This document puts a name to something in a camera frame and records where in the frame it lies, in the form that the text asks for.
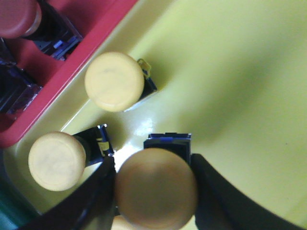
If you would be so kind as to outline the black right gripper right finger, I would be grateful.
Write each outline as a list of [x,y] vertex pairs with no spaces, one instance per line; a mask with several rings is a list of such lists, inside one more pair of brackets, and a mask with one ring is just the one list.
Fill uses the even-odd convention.
[[293,224],[236,189],[200,154],[192,154],[199,201],[195,224],[199,230],[299,230]]

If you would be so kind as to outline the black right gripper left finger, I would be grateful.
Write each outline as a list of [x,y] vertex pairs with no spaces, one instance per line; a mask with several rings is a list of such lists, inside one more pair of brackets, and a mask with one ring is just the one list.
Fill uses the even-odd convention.
[[74,192],[21,230],[84,230],[95,218],[100,230],[111,229],[115,216],[115,160],[105,157]]

